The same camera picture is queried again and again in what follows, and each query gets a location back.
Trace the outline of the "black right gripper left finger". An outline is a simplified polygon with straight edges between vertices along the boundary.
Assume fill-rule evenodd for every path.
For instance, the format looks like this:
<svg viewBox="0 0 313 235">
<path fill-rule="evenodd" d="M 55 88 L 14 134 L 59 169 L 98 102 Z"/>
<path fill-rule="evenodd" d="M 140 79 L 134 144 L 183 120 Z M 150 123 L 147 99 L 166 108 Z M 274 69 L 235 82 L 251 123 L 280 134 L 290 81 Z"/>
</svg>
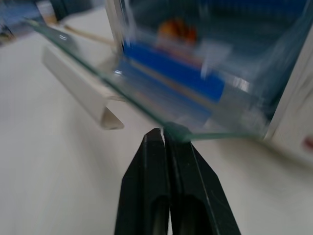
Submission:
<svg viewBox="0 0 313 235">
<path fill-rule="evenodd" d="M 121 182 L 116 235 L 165 235 L 170 193 L 159 128 L 146 133 Z"/>
</svg>

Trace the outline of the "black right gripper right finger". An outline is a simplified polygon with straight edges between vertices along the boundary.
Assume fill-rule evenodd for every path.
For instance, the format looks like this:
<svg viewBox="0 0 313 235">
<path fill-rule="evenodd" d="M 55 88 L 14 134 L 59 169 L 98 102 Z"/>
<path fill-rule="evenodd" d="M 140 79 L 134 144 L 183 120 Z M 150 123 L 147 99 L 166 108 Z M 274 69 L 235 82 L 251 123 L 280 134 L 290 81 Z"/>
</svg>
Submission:
<svg viewBox="0 0 313 235">
<path fill-rule="evenodd" d="M 175 235 L 239 235 L 221 182 L 193 146 L 190 131 L 170 122 L 163 128 Z"/>
</svg>

